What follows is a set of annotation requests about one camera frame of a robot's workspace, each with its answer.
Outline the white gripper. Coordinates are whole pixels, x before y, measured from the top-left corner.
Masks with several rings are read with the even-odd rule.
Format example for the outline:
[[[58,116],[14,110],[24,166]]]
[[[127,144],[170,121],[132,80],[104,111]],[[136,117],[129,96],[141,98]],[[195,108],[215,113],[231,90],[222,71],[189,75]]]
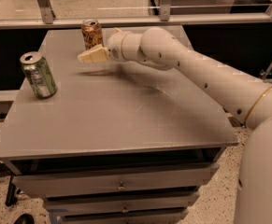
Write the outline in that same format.
[[[114,28],[113,34],[107,40],[107,49],[101,44],[85,50],[78,55],[81,63],[103,63],[108,60],[108,53],[113,60],[124,61],[122,54],[122,42],[126,37],[126,32],[120,28]]]

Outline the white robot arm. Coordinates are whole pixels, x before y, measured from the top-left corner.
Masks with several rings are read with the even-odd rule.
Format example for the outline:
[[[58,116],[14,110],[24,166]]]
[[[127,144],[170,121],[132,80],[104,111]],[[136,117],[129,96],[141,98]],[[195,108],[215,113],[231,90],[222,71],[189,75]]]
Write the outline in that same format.
[[[250,128],[238,177],[234,224],[272,224],[272,83],[188,49],[160,27],[141,34],[118,29],[105,46],[96,45],[78,59],[175,68]]]

